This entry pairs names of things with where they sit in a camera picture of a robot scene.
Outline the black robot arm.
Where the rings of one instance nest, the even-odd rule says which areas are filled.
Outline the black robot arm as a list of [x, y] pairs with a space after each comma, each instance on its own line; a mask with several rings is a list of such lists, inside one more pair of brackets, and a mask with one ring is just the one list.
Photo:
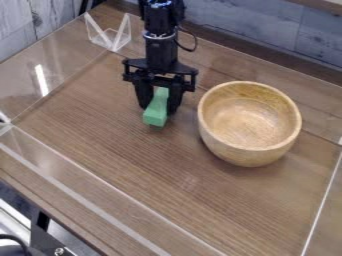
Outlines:
[[180, 106], [183, 94], [195, 91], [198, 69], [179, 62], [178, 49], [184, 47], [178, 40], [182, 30], [186, 5], [183, 0], [138, 0], [140, 18], [144, 21], [143, 39], [146, 55], [138, 59], [124, 59], [123, 80], [131, 82], [139, 106], [146, 109], [154, 98], [154, 87], [168, 89], [167, 114], [172, 115]]

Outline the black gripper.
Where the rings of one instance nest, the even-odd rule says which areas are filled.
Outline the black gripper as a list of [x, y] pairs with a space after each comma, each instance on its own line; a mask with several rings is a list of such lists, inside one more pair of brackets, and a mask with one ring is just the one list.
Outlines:
[[134, 82], [135, 93], [139, 106], [146, 109], [154, 98], [154, 86], [166, 87], [167, 83], [172, 82], [172, 78], [168, 75], [179, 76], [182, 78], [182, 86], [175, 84], [170, 88], [168, 100], [167, 100], [167, 113], [174, 114], [182, 103], [183, 90], [194, 92], [196, 88], [196, 76], [199, 71], [176, 61], [166, 70], [152, 69], [147, 65], [144, 58], [128, 59], [122, 61], [124, 66], [123, 80]]

